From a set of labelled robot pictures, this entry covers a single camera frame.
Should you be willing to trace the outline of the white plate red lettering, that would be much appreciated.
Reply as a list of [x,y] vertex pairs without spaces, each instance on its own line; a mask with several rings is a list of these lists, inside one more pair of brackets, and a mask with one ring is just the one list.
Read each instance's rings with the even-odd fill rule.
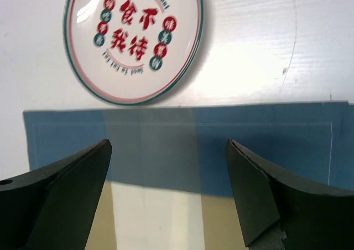
[[66,0],[63,40],[87,90],[114,105],[138,105],[180,81],[203,24],[203,0]]

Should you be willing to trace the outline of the blue beige checked placemat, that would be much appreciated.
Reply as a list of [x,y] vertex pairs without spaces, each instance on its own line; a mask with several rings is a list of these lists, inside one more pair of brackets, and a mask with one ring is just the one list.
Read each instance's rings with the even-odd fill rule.
[[353,188],[348,102],[28,111],[23,118],[31,170],[111,142],[87,249],[244,249],[228,139],[302,177]]

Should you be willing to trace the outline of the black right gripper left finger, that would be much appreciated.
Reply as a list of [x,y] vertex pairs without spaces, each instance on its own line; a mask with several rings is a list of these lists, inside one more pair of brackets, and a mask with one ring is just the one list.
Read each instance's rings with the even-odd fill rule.
[[104,139],[1,180],[1,249],[85,249],[111,154]]

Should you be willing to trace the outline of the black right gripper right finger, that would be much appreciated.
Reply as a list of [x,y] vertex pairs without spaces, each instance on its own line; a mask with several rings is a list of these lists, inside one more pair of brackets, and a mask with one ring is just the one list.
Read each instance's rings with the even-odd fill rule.
[[351,190],[295,175],[233,140],[226,160],[247,248],[353,248]]

